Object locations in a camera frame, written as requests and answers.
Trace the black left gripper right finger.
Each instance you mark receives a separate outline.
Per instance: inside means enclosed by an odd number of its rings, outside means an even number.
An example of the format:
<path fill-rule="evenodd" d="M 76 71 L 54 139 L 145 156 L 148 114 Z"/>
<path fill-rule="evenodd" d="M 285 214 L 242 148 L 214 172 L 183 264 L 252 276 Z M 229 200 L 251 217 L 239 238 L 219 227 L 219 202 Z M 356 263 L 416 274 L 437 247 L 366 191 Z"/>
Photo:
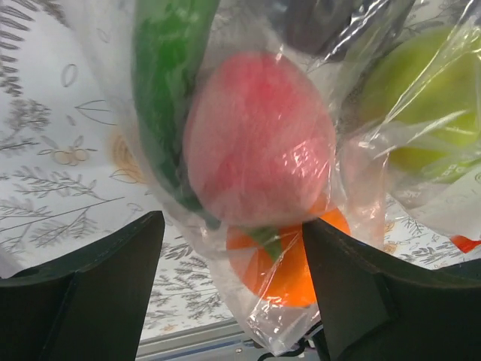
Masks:
<path fill-rule="evenodd" d="M 428 270 L 322 220 L 302 227 L 322 360 L 478 360 L 480 262 Z"/>

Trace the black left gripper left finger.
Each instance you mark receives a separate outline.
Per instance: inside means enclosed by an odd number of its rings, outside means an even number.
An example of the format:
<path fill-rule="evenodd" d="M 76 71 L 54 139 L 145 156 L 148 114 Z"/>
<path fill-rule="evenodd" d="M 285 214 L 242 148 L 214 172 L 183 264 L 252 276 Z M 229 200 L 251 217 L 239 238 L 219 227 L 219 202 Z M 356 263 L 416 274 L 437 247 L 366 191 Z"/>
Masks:
<path fill-rule="evenodd" d="M 162 249 L 152 211 L 1 281 L 3 360 L 134 360 Z"/>

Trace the clear zip top bag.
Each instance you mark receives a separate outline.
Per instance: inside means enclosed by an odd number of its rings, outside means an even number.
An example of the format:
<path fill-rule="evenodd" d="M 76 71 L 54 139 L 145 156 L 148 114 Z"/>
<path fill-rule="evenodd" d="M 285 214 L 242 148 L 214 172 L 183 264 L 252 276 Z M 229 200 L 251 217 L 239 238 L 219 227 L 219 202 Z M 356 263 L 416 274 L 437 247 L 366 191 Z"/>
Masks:
<path fill-rule="evenodd" d="M 149 187 L 275 356 L 480 358 L 478 1 L 68 1 Z"/>

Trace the fake dark plum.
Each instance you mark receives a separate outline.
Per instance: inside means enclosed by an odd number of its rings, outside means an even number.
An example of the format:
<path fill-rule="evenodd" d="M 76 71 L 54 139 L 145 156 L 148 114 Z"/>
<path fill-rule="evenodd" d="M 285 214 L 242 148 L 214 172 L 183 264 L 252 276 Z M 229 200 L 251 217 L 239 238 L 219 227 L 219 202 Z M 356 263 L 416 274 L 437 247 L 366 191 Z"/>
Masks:
<path fill-rule="evenodd" d="M 284 15 L 284 41 L 296 50 L 320 56 L 348 24 L 356 1 L 288 1 Z"/>

